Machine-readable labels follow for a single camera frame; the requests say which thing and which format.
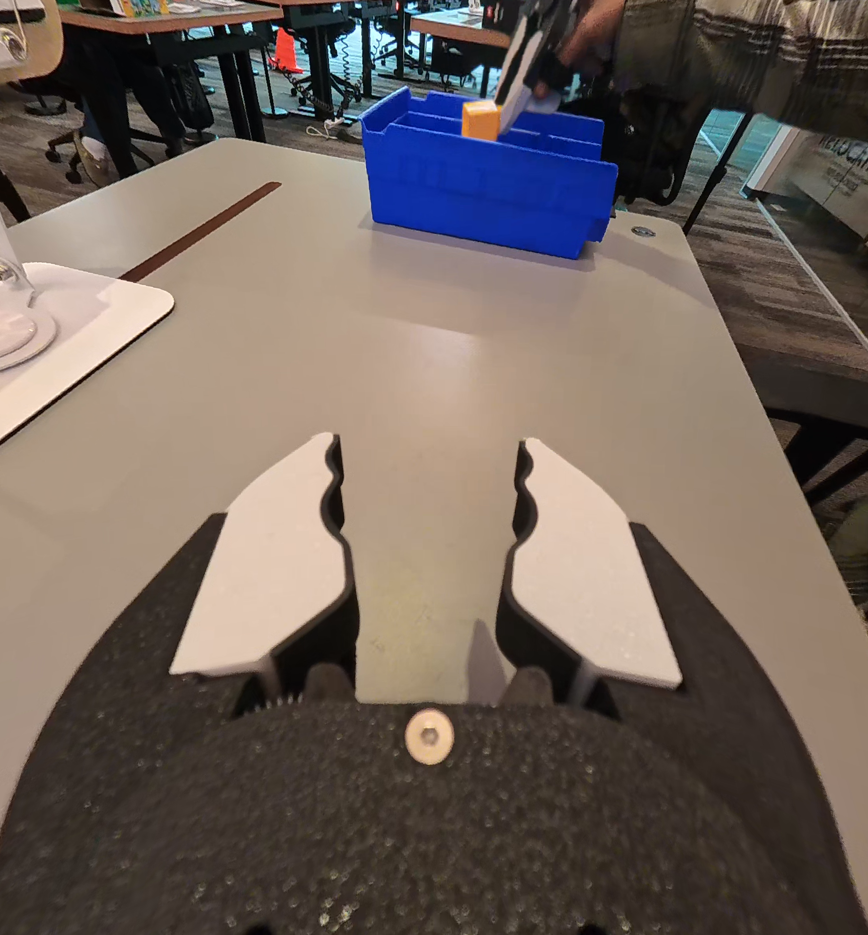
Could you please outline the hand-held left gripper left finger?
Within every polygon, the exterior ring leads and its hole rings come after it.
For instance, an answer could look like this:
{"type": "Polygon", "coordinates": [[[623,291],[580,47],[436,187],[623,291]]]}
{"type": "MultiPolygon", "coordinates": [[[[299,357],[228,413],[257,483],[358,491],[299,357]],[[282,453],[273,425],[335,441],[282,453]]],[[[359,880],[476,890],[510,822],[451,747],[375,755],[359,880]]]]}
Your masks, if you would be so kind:
{"type": "Polygon", "coordinates": [[[173,676],[250,675],[302,695],[314,666],[355,681],[359,607],[343,535],[341,440],[321,432],[228,507],[170,663],[173,676]]]}

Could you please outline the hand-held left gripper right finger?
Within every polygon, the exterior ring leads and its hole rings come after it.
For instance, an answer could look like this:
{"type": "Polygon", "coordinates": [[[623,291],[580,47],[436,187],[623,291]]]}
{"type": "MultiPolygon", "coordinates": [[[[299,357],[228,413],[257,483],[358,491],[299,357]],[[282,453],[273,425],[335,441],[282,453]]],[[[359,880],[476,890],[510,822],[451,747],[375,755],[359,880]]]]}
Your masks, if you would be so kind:
{"type": "Polygon", "coordinates": [[[683,675],[624,510],[537,438],[520,441],[514,543],[496,638],[517,669],[548,677],[556,702],[587,702],[604,679],[674,691],[683,675]]]}

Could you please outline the orange mega block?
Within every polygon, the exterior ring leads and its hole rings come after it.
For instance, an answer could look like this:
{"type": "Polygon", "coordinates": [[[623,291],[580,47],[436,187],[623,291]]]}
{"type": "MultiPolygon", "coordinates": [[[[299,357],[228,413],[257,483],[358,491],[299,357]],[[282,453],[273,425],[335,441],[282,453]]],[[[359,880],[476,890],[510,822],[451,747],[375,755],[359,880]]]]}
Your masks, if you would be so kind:
{"type": "Polygon", "coordinates": [[[464,138],[496,142],[501,133],[502,106],[493,100],[463,102],[461,134],[464,138]]]}

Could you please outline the blue plastic bin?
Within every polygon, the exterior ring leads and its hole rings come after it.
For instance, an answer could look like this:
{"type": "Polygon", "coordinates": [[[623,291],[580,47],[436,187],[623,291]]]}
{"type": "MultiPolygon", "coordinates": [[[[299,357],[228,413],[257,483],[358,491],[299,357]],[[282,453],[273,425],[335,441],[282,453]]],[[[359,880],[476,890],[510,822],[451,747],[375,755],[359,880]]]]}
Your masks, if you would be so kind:
{"type": "Polygon", "coordinates": [[[568,260],[602,241],[618,177],[605,124],[525,111],[484,141],[462,134],[480,102],[403,87],[361,115],[373,221],[568,260]]]}

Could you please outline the person's right forearm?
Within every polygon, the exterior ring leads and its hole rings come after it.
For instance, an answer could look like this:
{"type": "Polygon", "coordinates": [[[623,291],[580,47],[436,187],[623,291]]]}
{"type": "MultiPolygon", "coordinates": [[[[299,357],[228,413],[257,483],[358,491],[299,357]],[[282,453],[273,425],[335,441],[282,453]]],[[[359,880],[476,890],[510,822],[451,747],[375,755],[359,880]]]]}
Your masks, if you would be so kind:
{"type": "Polygon", "coordinates": [[[629,1],[612,75],[868,144],[868,1],[629,1]]]}

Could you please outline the person's right hand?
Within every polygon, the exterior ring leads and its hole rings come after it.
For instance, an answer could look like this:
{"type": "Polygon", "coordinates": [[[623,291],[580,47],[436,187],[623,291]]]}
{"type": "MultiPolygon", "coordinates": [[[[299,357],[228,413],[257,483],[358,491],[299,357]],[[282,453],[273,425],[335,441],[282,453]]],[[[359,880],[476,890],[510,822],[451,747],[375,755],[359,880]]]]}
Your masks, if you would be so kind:
{"type": "Polygon", "coordinates": [[[626,1],[580,1],[574,24],[553,47],[561,67],[577,70],[596,53],[611,48],[625,11],[626,1]]]}

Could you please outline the wood top office desk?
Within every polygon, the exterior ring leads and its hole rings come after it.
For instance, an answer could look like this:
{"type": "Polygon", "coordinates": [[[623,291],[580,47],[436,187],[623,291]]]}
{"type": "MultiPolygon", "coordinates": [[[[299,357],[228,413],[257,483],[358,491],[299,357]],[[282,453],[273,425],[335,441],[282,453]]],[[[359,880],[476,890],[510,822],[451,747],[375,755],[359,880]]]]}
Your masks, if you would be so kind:
{"type": "Polygon", "coordinates": [[[187,2],[194,10],[127,18],[80,6],[60,6],[65,25],[146,36],[161,65],[189,64],[214,57],[220,67],[234,135],[264,143],[264,123],[251,53],[264,49],[270,27],[280,22],[279,5],[244,3],[232,7],[187,2]]]}
{"type": "Polygon", "coordinates": [[[490,80],[498,76],[510,38],[482,25],[481,14],[466,8],[427,13],[405,13],[406,34],[418,35],[417,64],[411,67],[424,79],[431,73],[440,76],[444,89],[456,78],[480,77],[479,95],[486,98],[490,80]]]}

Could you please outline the black tripod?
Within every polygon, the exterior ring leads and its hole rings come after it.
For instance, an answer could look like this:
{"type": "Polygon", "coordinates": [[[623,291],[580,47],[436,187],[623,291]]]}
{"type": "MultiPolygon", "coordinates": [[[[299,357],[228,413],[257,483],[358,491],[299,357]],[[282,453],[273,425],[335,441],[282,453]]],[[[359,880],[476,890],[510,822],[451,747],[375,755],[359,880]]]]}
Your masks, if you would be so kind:
{"type": "Polygon", "coordinates": [[[697,222],[697,219],[708,203],[708,200],[711,194],[715,191],[717,186],[725,179],[728,172],[728,165],[739,146],[739,143],[743,139],[744,135],[747,133],[750,128],[751,122],[755,116],[753,111],[747,111],[743,113],[741,119],[739,120],[738,125],[736,126],[734,132],[731,134],[725,148],[720,152],[718,160],[713,170],[711,170],[708,180],[706,181],[702,191],[697,197],[697,201],[691,209],[689,215],[687,216],[686,221],[683,224],[683,233],[685,236],[689,236],[694,225],[697,222]]]}

